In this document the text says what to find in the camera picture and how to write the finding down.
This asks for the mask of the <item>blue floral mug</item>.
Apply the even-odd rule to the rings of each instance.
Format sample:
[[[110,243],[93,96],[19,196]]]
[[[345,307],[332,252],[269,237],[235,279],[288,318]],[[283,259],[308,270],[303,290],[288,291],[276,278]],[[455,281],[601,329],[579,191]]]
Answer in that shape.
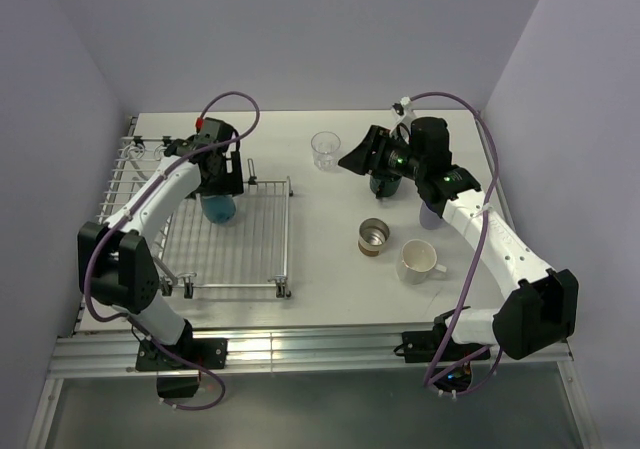
[[[203,215],[212,224],[226,224],[235,217],[236,205],[230,195],[202,196],[200,203]]]

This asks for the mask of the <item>cream tumbler with brown band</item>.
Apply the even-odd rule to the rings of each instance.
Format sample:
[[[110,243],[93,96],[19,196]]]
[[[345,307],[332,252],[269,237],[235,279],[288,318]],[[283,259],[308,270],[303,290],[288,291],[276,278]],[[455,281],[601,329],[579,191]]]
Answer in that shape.
[[[378,218],[368,218],[358,229],[358,248],[367,257],[377,257],[390,237],[388,225]]]

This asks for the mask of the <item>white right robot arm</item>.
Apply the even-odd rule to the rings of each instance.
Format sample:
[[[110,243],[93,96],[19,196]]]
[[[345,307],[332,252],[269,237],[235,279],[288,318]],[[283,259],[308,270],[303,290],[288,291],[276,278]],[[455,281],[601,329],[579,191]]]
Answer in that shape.
[[[535,255],[494,209],[471,173],[453,162],[447,122],[412,121],[403,140],[373,125],[338,164],[358,175],[399,176],[414,182],[421,200],[475,249],[504,301],[498,309],[464,307],[444,317],[433,334],[435,352],[457,357],[468,344],[497,346],[521,360],[573,335],[579,283],[568,270],[555,270]]]

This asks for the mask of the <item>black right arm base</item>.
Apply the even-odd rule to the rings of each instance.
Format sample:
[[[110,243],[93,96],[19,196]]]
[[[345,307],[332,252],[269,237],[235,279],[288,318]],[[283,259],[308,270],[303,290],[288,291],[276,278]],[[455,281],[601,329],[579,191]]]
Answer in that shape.
[[[446,330],[440,329],[405,331],[401,334],[401,343],[393,349],[393,353],[395,356],[403,358],[407,364],[430,363],[437,352],[445,332]],[[450,340],[440,359],[441,366],[436,367],[434,375],[438,375],[447,366],[469,356],[481,348],[481,344],[457,344],[453,340]],[[463,392],[470,388],[472,378],[471,362],[468,361],[436,381],[435,387],[447,393]]]

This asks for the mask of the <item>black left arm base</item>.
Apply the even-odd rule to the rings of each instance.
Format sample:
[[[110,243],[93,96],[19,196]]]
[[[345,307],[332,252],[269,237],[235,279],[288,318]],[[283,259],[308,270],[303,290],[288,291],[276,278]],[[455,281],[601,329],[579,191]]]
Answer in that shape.
[[[184,345],[162,348],[142,340],[134,368],[138,373],[156,374],[160,398],[186,400],[196,395],[205,378],[217,378],[217,371],[225,368],[227,349],[225,338],[196,338]]]

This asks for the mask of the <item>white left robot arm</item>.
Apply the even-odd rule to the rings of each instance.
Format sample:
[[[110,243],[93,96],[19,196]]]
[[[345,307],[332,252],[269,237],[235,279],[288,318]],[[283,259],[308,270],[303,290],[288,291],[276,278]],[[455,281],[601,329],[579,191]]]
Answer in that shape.
[[[190,195],[235,196],[243,191],[239,133],[230,124],[200,118],[195,133],[164,150],[152,176],[103,223],[85,223],[78,232],[80,290],[91,316],[94,305],[110,306],[151,343],[172,368],[195,355],[193,329],[160,291],[151,245],[169,216]]]

